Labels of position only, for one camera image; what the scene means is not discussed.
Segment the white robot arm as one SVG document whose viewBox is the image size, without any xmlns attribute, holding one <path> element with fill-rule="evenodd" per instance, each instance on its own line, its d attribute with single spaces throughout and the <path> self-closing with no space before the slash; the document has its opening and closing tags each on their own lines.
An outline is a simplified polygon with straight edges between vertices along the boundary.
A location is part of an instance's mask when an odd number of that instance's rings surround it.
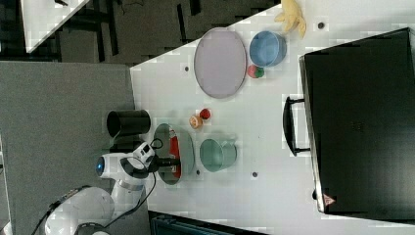
<svg viewBox="0 0 415 235">
<path fill-rule="evenodd" d="M 115 181 L 111 193 L 89 185 L 75 188 L 51 205 L 46 213 L 45 235 L 78 235 L 82 226 L 106 228 L 142 203 L 146 178 L 160 167 L 180 165 L 175 158 L 157 155 L 140 160 L 132 153 L 111 153 L 96 163 L 99 177 Z"/>
</svg>

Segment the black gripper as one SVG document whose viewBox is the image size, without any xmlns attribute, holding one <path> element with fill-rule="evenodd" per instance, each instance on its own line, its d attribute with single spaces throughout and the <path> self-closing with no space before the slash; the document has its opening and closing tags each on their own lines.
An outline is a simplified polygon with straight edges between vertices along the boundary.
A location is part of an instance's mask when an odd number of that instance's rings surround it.
<svg viewBox="0 0 415 235">
<path fill-rule="evenodd" d="M 159 158 L 158 156 L 153 157 L 151 163 L 149 164 L 149 171 L 158 171 L 160 167 L 167 166 L 176 166 L 181 165 L 179 159 L 175 158 Z"/>
</svg>

